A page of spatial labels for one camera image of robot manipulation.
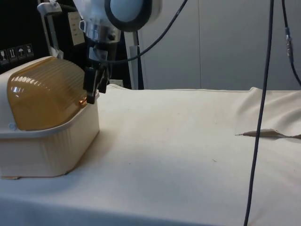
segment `plastic container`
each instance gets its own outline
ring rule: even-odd
[[[55,57],[0,75],[0,176],[55,177],[71,171],[99,131],[84,72]]]

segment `warning symbol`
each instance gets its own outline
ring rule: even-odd
[[[0,65],[9,64],[8,53],[6,49],[0,50]]]
[[[18,60],[16,48],[8,48],[8,57],[10,62]]]
[[[25,53],[24,46],[18,46],[17,47],[17,54],[18,54],[19,60],[22,60],[22,59],[26,58],[26,53]]]
[[[33,50],[32,50],[32,45],[31,44],[26,44],[25,45],[25,53],[27,57],[33,57]]]

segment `white fabric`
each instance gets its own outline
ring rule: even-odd
[[[256,135],[262,90],[252,88],[236,100],[237,134]],[[262,136],[301,137],[301,91],[268,91]]]
[[[0,180],[0,225],[241,226],[254,138],[235,126],[248,94],[110,86],[101,132],[73,172]],[[300,225],[300,145],[260,140],[250,225]]]

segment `black cable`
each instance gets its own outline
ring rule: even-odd
[[[282,10],[283,10],[283,17],[284,17],[285,27],[288,27],[287,16],[286,16],[286,8],[285,8],[285,0],[282,0]]]
[[[131,57],[131,58],[126,59],[126,60],[118,60],[118,61],[104,60],[104,59],[102,59],[98,55],[98,52],[94,49],[95,55],[97,56],[97,58],[99,59],[99,61],[101,63],[114,64],[114,65],[116,65],[116,64],[124,64],[124,63],[127,63],[129,61],[136,60],[137,58],[141,57],[142,55],[144,55],[145,53],[147,53],[148,51],[150,51],[159,41],[161,41],[164,38],[164,36],[166,35],[166,33],[169,31],[169,29],[174,24],[175,20],[177,19],[177,17],[179,16],[179,14],[181,13],[181,11],[183,10],[183,8],[186,5],[186,3],[187,3],[187,0],[184,0],[184,2],[182,3],[182,5],[178,9],[178,11],[176,12],[175,16],[173,17],[173,19],[171,20],[171,22],[169,23],[169,25],[167,26],[167,28],[163,31],[163,33],[149,47],[147,47],[140,54],[137,54],[136,56]]]
[[[264,70],[262,97],[261,97],[261,104],[260,104],[259,117],[258,117],[258,123],[257,123],[254,155],[253,155],[253,162],[252,162],[252,169],[251,169],[251,176],[250,176],[248,204],[247,204],[247,208],[246,208],[246,217],[245,217],[244,226],[248,225],[250,209],[251,209],[253,182],[254,182],[255,167],[256,167],[256,160],[257,160],[257,153],[258,153],[259,137],[260,137],[261,123],[262,123],[264,102],[265,102],[265,97],[266,97],[266,93],[267,93],[269,60],[270,60],[270,55],[271,55],[272,34],[273,34],[273,16],[274,16],[274,0],[270,0],[268,49],[267,49],[267,57],[266,57],[265,70]]]
[[[295,76],[297,82],[298,82],[299,85],[301,86],[301,80],[300,80],[300,78],[299,78],[299,76],[298,76],[298,74],[297,74],[297,72],[296,72],[294,63],[291,63],[291,68],[292,68],[293,74],[294,74],[294,76]]]
[[[283,18],[284,18],[284,24],[285,24],[285,38],[286,38],[286,48],[287,48],[287,55],[289,57],[290,63],[291,63],[291,68],[293,71],[293,74],[301,86],[301,80],[296,72],[295,65],[294,65],[294,59],[293,59],[293,44],[292,44],[292,38],[290,34],[290,29],[288,26],[288,21],[287,21],[287,15],[286,15],[286,8],[285,8],[285,0],[282,0],[282,11],[283,11]]]

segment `dark background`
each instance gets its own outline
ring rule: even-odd
[[[60,0],[59,2],[74,6],[72,0]],[[46,37],[40,14],[37,11],[37,5],[37,0],[1,0],[0,51],[31,44],[34,55],[24,59],[18,58],[17,61],[0,65],[0,74],[29,61],[49,56]],[[64,59],[70,60],[84,69],[87,65],[87,45],[85,43],[76,46],[73,45],[67,13],[68,10],[63,9],[62,14],[53,17],[58,45],[60,50],[64,52]],[[123,34],[118,43],[116,55],[116,60],[122,59],[127,59]],[[131,83],[128,64],[114,66],[112,79],[123,80],[124,87],[130,89]]]

